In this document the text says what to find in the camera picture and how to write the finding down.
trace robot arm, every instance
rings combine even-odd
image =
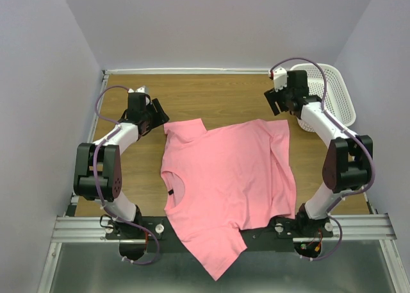
[[[105,137],[88,144],[78,146],[76,168],[74,173],[74,192],[87,200],[101,204],[95,188],[93,175],[93,155],[97,145],[108,139],[97,155],[99,164],[98,178],[105,205],[120,218],[135,224],[142,223],[140,209],[131,203],[121,191],[121,154],[141,136],[148,134],[153,128],[169,121],[157,99],[151,100],[146,87],[136,91],[128,90],[127,110],[112,131]]]
[[[341,199],[369,183],[372,175],[367,157],[345,132],[349,131],[355,136],[370,155],[373,142],[369,136],[359,136],[347,128],[340,130],[336,124],[343,124],[331,113],[324,113],[322,100],[318,96],[309,95],[307,76],[306,71],[278,68],[271,72],[275,88],[266,91],[265,97],[275,115],[280,111],[290,111],[292,115],[308,123],[328,148],[322,169],[323,183],[315,195],[300,208],[309,219],[325,219]]]

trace plastic basket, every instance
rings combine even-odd
[[[327,94],[325,107],[333,113],[346,126],[350,126],[356,120],[356,112],[347,91],[346,84],[337,68],[331,65],[319,63],[326,75]],[[305,70],[307,72],[307,83],[309,85],[309,95],[323,97],[324,83],[319,70],[310,63],[297,64],[291,70]],[[306,122],[297,120],[299,126],[305,131],[314,131]]]

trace purple cable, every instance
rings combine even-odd
[[[98,118],[103,119],[103,120],[106,120],[106,121],[110,121],[110,122],[112,122],[112,123],[114,123],[114,124],[116,124],[116,125],[119,125],[120,123],[119,123],[118,121],[113,120],[113,119],[109,119],[109,118],[107,118],[107,117],[103,117],[103,116],[100,115],[99,112],[98,112],[98,102],[100,101],[100,99],[102,98],[102,96],[103,96],[103,94],[104,94],[105,92],[107,92],[108,90],[113,89],[113,88],[123,88],[123,89],[125,89],[125,90],[127,90],[127,91],[129,90],[127,87],[124,87],[124,86],[111,86],[111,87],[106,88],[104,91],[101,92],[101,94],[100,94],[99,97],[97,98],[97,101],[95,102],[95,107],[94,107],[94,109],[95,109],[95,113],[97,114]],[[115,131],[113,131],[110,135],[108,135],[106,138],[104,138],[104,139],[97,145],[97,147],[95,147],[94,156],[93,156],[93,163],[92,163],[92,165],[93,165],[93,174],[94,174],[94,179],[95,179],[95,187],[96,187],[96,189],[97,189],[97,193],[98,193],[99,199],[100,199],[100,201],[101,201],[101,205],[104,207],[104,211],[105,211],[109,216],[111,216],[111,217],[114,218],[114,219],[118,219],[119,221],[122,221],[123,223],[126,223],[126,224],[128,224],[128,225],[130,225],[130,226],[134,226],[135,228],[138,228],[138,229],[140,229],[140,230],[143,230],[144,232],[150,234],[150,235],[153,237],[153,239],[154,239],[154,241],[155,241],[155,244],[156,244],[156,253],[155,253],[155,256],[154,256],[153,259],[148,260],[148,261],[146,261],[146,262],[137,262],[137,261],[133,261],[133,260],[130,260],[130,259],[124,257],[124,260],[125,260],[125,261],[128,261],[128,262],[130,262],[130,263],[137,264],[137,265],[148,265],[148,264],[151,264],[151,263],[155,262],[155,261],[157,260],[157,258],[159,257],[159,255],[160,255],[160,243],[158,242],[158,239],[156,238],[155,234],[153,234],[153,233],[152,233],[151,231],[149,231],[147,228],[144,228],[143,226],[137,225],[137,224],[135,224],[135,223],[133,223],[133,222],[131,222],[131,221],[127,221],[127,220],[125,220],[125,219],[123,219],[123,218],[121,218],[121,217],[115,215],[113,212],[111,212],[111,211],[106,207],[106,205],[105,205],[104,196],[103,196],[103,193],[102,193],[102,191],[101,191],[100,182],[99,182],[99,180],[98,180],[98,172],[97,172],[97,155],[98,155],[98,151],[99,151],[100,148],[103,146],[103,144],[105,144],[110,138],[112,138],[113,136],[115,136],[120,130],[121,130],[121,129],[118,127],[118,128],[117,128]]]
[[[328,207],[328,209],[326,210],[328,217],[330,219],[332,219],[339,227],[340,230],[340,237],[339,237],[339,241],[338,243],[335,245],[335,247],[329,251],[326,255],[318,257],[318,258],[308,258],[306,256],[300,256],[301,258],[305,258],[308,260],[312,260],[312,261],[320,261],[323,259],[328,258],[329,256],[331,256],[339,247],[341,244],[341,240],[342,240],[342,236],[343,236],[343,232],[341,229],[341,225],[340,223],[332,216],[329,215],[330,211],[344,198],[344,197],[348,197],[348,196],[352,196],[352,195],[357,195],[357,194],[362,194],[363,192],[366,192],[374,183],[374,179],[375,179],[375,167],[374,167],[374,161],[372,156],[370,155],[369,151],[367,151],[366,147],[360,142],[359,139],[356,138],[356,136],[354,136],[353,134],[351,134],[351,132],[349,131],[348,128],[346,128],[344,125],[341,125],[326,109],[325,109],[325,98],[326,98],[326,94],[327,94],[327,80],[326,80],[326,75],[325,72],[323,71],[323,69],[316,63],[313,62],[312,60],[303,58],[303,57],[293,57],[293,58],[288,58],[285,59],[277,64],[275,64],[271,69],[270,69],[270,73],[272,73],[272,71],[277,68],[278,66],[280,66],[280,64],[284,63],[284,62],[288,62],[290,60],[304,60],[307,61],[309,63],[312,63],[315,67],[317,67],[317,69],[319,70],[320,74],[323,77],[323,83],[324,83],[324,91],[323,91],[323,98],[322,98],[322,102],[320,103],[320,107],[322,108],[323,113],[325,114],[325,116],[343,133],[345,133],[349,138],[353,139],[354,142],[361,148],[361,150],[363,151],[363,153],[366,155],[369,163],[370,163],[370,170],[372,172],[372,176],[370,177],[370,181],[367,185],[365,185],[364,187],[362,187],[361,189],[355,191],[355,192],[351,192],[345,195],[342,195],[341,197],[339,197],[337,200],[335,200],[330,207]]]

